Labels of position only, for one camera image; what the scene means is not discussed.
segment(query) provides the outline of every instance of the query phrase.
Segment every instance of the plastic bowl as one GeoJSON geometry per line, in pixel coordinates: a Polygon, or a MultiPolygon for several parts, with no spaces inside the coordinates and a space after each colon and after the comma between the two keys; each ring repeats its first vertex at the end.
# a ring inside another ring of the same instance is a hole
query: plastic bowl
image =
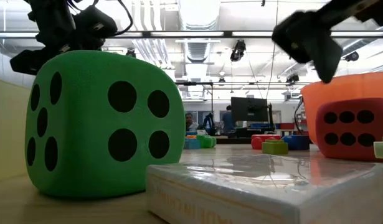
{"type": "Polygon", "coordinates": [[[360,98],[383,98],[383,72],[336,77],[329,84],[312,83],[302,88],[309,137],[316,140],[318,108],[329,102],[360,98]]]}

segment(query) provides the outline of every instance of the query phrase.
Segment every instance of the red toy block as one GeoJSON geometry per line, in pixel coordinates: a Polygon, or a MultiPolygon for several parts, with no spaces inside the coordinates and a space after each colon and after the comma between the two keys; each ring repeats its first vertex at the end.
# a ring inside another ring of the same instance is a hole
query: red toy block
{"type": "Polygon", "coordinates": [[[317,146],[325,157],[383,161],[375,157],[373,146],[382,137],[383,98],[326,103],[317,112],[317,146]]]}
{"type": "Polygon", "coordinates": [[[252,149],[262,150],[262,143],[267,139],[280,140],[281,136],[277,134],[254,134],[251,140],[252,149]]]}

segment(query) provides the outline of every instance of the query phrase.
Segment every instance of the ceiling duct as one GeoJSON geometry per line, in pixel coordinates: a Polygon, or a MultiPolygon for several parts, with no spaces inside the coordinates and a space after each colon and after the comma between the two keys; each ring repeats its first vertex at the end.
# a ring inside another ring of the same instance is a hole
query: ceiling duct
{"type": "MultiPolygon", "coordinates": [[[[380,28],[377,28],[376,30],[382,30],[383,31],[383,26],[380,28]]],[[[343,53],[341,58],[344,58],[348,56],[349,54],[359,50],[360,48],[373,43],[374,41],[378,40],[377,38],[365,38],[365,39],[358,39],[358,40],[347,40],[344,43],[342,43],[343,47],[343,53]]],[[[301,68],[303,65],[300,65],[298,63],[294,63],[290,67],[286,68],[279,76],[282,75],[289,75],[289,72],[292,70],[298,70],[301,68]]]]}
{"type": "MultiPolygon", "coordinates": [[[[182,30],[216,30],[220,0],[177,0],[182,30]]],[[[210,43],[186,43],[184,48],[191,62],[204,62],[210,43]]]]}

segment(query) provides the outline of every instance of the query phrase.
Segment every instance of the desk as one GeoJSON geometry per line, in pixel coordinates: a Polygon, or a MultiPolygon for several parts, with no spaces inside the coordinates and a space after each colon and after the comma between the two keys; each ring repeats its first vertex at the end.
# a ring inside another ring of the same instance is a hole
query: desk
{"type": "MultiPolygon", "coordinates": [[[[250,145],[217,145],[217,149],[186,150],[181,161],[259,153],[250,145]]],[[[322,157],[315,146],[310,152],[292,151],[290,154],[322,157]]],[[[23,176],[0,182],[0,224],[166,223],[146,210],[146,201],[145,193],[97,201],[60,200],[38,193],[28,176],[23,176]]]]}

